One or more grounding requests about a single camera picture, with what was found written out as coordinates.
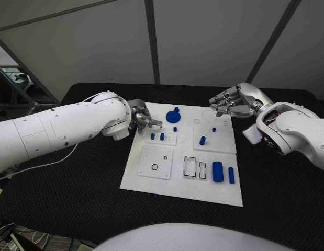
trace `white board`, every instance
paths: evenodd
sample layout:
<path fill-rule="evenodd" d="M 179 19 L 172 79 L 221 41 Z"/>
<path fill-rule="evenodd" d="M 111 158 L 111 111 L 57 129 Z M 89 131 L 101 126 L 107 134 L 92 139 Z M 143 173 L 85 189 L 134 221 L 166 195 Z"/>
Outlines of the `white board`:
<path fill-rule="evenodd" d="M 162 121 L 163 126 L 162 128 L 153 126 L 151 128 L 146 128 L 141 134 L 134 134 L 120 188 L 241 207 L 242 198 L 234 152 L 221 153 L 193 149 L 193 126 L 202 125 L 205 126 L 205 130 L 215 127 L 216 130 L 225 129 L 225 131 L 232 132 L 229 116 L 222 115 L 216 118 L 212 116 L 214 112 L 208 107 L 154 103 L 146 103 L 146 106 L 151 118 Z M 164 115 L 173 110 L 175 106 L 179 107 L 180 120 L 172 124 L 166 121 Z M 154 139 L 149 140 L 151 133 L 154 134 Z M 160 133 L 164 133 L 164 135 L 175 134 L 175 137 L 169 136 L 172 141 L 173 138 L 176 139 L 175 145 L 160 143 Z M 224 137 L 225 141 L 228 141 L 229 147 L 235 151 L 232 133 L 224 134 Z M 212 140 L 218 140 L 218 137 L 214 137 L 214 139 L 212 137 L 209 139 L 206 137 L 206 140 L 212 143 Z M 157 156 L 172 150 L 172 167 L 166 179 L 159 178 L 159 175 L 154 175 L 157 177 L 153 177 L 154 171 L 151 170 L 151 167 L 149 167 L 150 163 L 147 162 L 146 164 L 144 158 L 141 158 L 144 148 L 149 150 L 154 149 L 154 157 L 157 161 L 162 161 L 157 159 Z M 183 157 L 195 158 L 195 179 L 183 177 Z M 225 179 L 221 183 L 212 181 L 214 161 L 219 161 L 224 167 Z M 199 163 L 205 163 L 205 179 L 199 178 Z M 146 175 L 147 177 L 137 174 L 137 172 L 140 172 L 138 170 L 141 169 L 143 171 L 143 168 L 146 167 L 149 172 Z M 234 184 L 228 183 L 228 167 L 232 167 L 234 170 Z"/>

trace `blue object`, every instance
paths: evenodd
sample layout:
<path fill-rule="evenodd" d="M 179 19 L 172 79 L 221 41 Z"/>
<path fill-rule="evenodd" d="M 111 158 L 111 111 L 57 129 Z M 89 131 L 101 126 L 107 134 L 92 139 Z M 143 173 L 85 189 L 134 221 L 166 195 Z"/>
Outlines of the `blue object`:
<path fill-rule="evenodd" d="M 177 121 L 179 121 L 179 119 L 180 119 L 180 114 L 179 114 L 179 108 L 177 107 L 175 107 L 175 110 L 173 111 L 169 111 L 167 113 L 166 113 L 166 116 L 164 116 L 164 118 L 166 118 L 166 121 L 169 122 L 169 123 L 176 123 Z"/>
<path fill-rule="evenodd" d="M 232 168 L 228 167 L 228 177 L 229 177 L 229 184 L 234 184 L 234 174 L 232 174 Z"/>
<path fill-rule="evenodd" d="M 199 140 L 199 145 L 203 145 L 203 144 L 205 144 L 205 137 L 202 136 Z"/>
<path fill-rule="evenodd" d="M 224 182 L 224 170 L 219 161 L 212 162 L 212 181 Z"/>

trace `black tabletop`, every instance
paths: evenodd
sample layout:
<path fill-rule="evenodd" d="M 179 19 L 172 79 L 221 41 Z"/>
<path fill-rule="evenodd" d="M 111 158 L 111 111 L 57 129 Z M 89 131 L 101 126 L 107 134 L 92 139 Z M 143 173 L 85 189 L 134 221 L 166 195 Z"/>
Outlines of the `black tabletop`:
<path fill-rule="evenodd" d="M 75 84 L 62 105 L 110 90 L 125 100 L 208 106 L 224 87 Z M 305 90 L 263 89 L 273 102 L 295 102 L 321 117 L 324 110 Z M 98 135 L 69 158 L 16 175 L 0 195 L 0 219 L 37 231 L 104 241 L 149 224 L 188 222 L 258 236 L 295 250 L 324 250 L 324 171 L 302 154 L 280 156 L 250 145 L 241 131 L 254 118 L 232 118 L 242 208 L 118 189 L 134 132 L 120 141 Z M 50 163 L 72 148 L 24 162 Z"/>

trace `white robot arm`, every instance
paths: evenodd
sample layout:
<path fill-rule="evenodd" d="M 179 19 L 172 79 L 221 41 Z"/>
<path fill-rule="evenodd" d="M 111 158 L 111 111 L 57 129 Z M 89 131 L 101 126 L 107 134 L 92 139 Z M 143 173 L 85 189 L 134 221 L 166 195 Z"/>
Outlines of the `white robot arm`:
<path fill-rule="evenodd" d="M 299 151 L 312 164 L 324 169 L 324 119 L 302 106 L 273 103 L 264 93 L 250 84 L 240 83 L 209 99 L 216 116 L 229 114 L 237 118 L 255 115 L 242 134 L 251 144 L 261 140 L 286 155 Z"/>
<path fill-rule="evenodd" d="M 112 92 L 89 102 L 56 107 L 0 122 L 0 172 L 14 164 L 53 152 L 101 134 L 114 140 L 128 136 L 128 127 L 160 125 L 150 119 L 140 100 L 125 102 Z"/>

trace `floor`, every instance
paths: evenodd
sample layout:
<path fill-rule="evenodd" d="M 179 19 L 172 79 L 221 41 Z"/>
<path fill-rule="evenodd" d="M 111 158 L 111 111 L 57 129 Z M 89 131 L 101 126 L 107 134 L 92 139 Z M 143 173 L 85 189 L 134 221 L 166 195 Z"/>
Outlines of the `floor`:
<path fill-rule="evenodd" d="M 0 116 L 0 121 L 18 118 L 18 117 L 24 116 L 26 112 L 27 112 L 26 108 L 5 108 L 3 110 L 5 111 L 5 116 L 3 116 L 3 117 Z M 36 240 L 42 236 L 42 234 L 43 233 L 36 232 L 33 239 Z M 31 235 L 33 235 L 33 232 L 31 233 L 21 233 L 21 236 L 26 237 L 29 240 L 31 240 Z M 42 247 L 43 242 L 44 242 L 44 237 L 43 237 L 42 241 L 37 244 L 39 247 Z M 88 246 L 95 247 L 95 244 L 92 244 L 91 242 L 88 242 L 88 241 L 82 241 L 82 242 Z M 52 239 L 49 240 L 49 243 L 47 243 L 47 246 L 46 246 L 44 250 L 53 250 L 53 251 L 73 250 L 73 251 L 76 251 L 78 246 L 81 244 L 79 240 L 72 241 L 71 249 L 69 249 L 69 244 L 71 244 L 71 239 L 69 238 L 65 238 L 65 237 L 60 237 L 60 236 L 53 236 Z M 3 249 L 3 247 L 4 247 L 4 242 L 0 243 L 0 250 Z"/>

